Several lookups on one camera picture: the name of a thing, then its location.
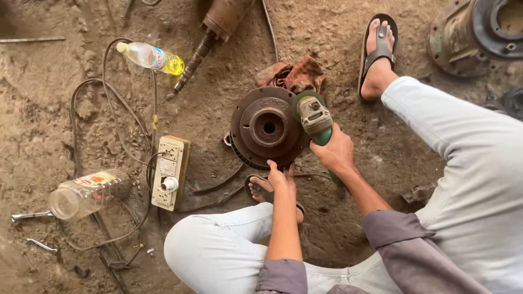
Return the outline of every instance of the extension board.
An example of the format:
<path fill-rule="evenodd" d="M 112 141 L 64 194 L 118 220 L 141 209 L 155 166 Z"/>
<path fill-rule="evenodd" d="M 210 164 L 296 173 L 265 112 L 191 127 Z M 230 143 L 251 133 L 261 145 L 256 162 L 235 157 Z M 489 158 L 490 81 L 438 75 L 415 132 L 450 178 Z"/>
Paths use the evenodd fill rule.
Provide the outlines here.
<path fill-rule="evenodd" d="M 152 205 L 173 211 L 181 203 L 190 147 L 191 142 L 184 139 L 170 135 L 160 138 L 158 152 L 165 153 L 159 154 L 156 159 Z M 162 184 L 168 177 L 178 180 L 178 188 L 175 191 L 169 192 L 164 189 L 165 184 Z"/>

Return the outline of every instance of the plastic bottle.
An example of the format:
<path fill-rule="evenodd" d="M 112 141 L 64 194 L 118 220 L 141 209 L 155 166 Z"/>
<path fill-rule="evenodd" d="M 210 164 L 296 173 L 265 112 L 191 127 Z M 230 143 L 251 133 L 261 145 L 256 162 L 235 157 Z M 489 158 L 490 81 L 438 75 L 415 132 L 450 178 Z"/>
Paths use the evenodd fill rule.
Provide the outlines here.
<path fill-rule="evenodd" d="M 179 56 L 146 43 L 118 43 L 116 49 L 132 62 L 147 69 L 181 75 L 185 68 L 185 63 Z"/>
<path fill-rule="evenodd" d="M 49 195 L 49 206 L 59 219 L 79 219 L 98 211 L 107 201 L 127 197 L 130 188 L 126 173 L 108 169 L 61 183 Z"/>

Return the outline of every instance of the grinder handle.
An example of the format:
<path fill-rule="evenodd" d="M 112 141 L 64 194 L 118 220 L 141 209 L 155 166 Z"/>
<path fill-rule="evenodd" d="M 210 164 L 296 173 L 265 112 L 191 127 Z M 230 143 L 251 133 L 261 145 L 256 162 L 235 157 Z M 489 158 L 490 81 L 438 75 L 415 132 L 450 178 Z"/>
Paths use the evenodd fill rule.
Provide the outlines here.
<path fill-rule="evenodd" d="M 310 135 L 311 139 L 320 146 L 325 146 L 327 143 L 331 140 L 332 136 L 332 127 L 329 127 L 328 129 L 325 129 L 319 133 Z M 347 189 L 345 184 L 343 184 L 342 180 L 339 179 L 339 177 L 330 169 L 328 170 L 328 173 L 331 175 L 332 181 L 338 186 L 338 187 L 344 187 Z"/>

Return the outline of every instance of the light blue pants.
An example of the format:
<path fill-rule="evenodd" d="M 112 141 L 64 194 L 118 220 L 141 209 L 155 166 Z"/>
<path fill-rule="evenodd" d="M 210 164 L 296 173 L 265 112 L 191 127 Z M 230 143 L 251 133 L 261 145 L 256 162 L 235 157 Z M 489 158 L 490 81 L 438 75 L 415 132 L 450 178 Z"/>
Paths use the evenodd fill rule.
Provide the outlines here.
<path fill-rule="evenodd" d="M 493 293 L 523 293 L 523 123 L 483 109 L 411 77 L 381 97 L 447 161 L 427 206 L 416 214 L 434 241 Z M 179 221 L 164 253 L 198 294 L 253 294 L 267 248 L 272 204 Z M 378 253 L 342 269 L 305 264 L 310 294 L 349 284 L 372 294 L 401 291 Z"/>

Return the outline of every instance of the rusty motor casing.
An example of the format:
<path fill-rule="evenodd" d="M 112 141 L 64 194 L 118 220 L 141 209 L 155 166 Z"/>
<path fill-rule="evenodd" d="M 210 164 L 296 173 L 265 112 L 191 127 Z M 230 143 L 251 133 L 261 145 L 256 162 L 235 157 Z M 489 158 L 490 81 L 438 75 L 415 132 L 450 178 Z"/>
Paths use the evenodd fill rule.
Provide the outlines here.
<path fill-rule="evenodd" d="M 214 0 L 203 24 L 224 42 L 234 33 L 256 0 Z"/>
<path fill-rule="evenodd" d="M 456 0 L 435 18 L 427 51 L 449 74 L 473 77 L 496 70 L 503 60 L 523 59 L 523 32 L 510 33 L 499 23 L 509 0 Z M 523 18 L 523 5 L 511 18 Z"/>
<path fill-rule="evenodd" d="M 291 111 L 295 94 L 280 87 L 247 93 L 231 118 L 231 147 L 245 164 L 268 170 L 267 160 L 290 164 L 309 144 L 309 136 Z"/>

